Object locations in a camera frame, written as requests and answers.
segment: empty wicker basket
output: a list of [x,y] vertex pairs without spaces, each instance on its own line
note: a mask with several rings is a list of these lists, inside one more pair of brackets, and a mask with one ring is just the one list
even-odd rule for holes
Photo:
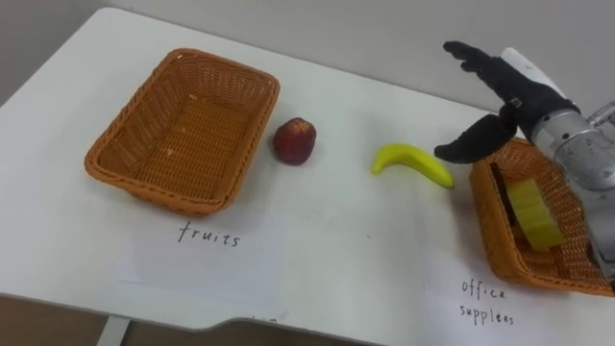
[[169,53],[86,156],[94,178],[188,215],[239,191],[280,85],[193,49]]

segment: yellow banana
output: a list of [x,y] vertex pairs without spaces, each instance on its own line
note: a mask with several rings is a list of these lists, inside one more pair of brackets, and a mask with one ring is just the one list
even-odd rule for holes
[[417,147],[403,143],[383,146],[376,154],[374,164],[372,164],[372,173],[378,175],[391,164],[404,164],[414,168],[443,187],[455,186],[453,175],[444,163]]

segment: yellow object in basket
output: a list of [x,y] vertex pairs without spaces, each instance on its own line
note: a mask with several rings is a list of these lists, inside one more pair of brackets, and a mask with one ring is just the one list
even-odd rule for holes
[[564,237],[533,179],[508,186],[506,190],[519,227],[532,249],[549,251],[564,243]]

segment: wicker basket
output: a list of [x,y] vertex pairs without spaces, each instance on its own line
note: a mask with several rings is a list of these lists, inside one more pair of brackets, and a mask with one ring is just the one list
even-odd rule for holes
[[[489,163],[506,184],[533,178],[565,237],[550,252],[534,252],[518,226],[510,227]],[[601,271],[587,256],[584,214],[559,168],[529,143],[515,139],[476,163],[470,175],[482,241],[493,272],[504,281],[612,296]]]
[[158,206],[228,206],[280,92],[254,68],[192,49],[169,53],[86,155],[92,177]]

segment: red apple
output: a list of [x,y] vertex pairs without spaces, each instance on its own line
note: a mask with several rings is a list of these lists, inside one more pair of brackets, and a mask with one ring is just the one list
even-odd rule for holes
[[308,121],[296,117],[283,124],[273,136],[273,151],[278,160],[299,165],[308,160],[316,142],[316,129]]

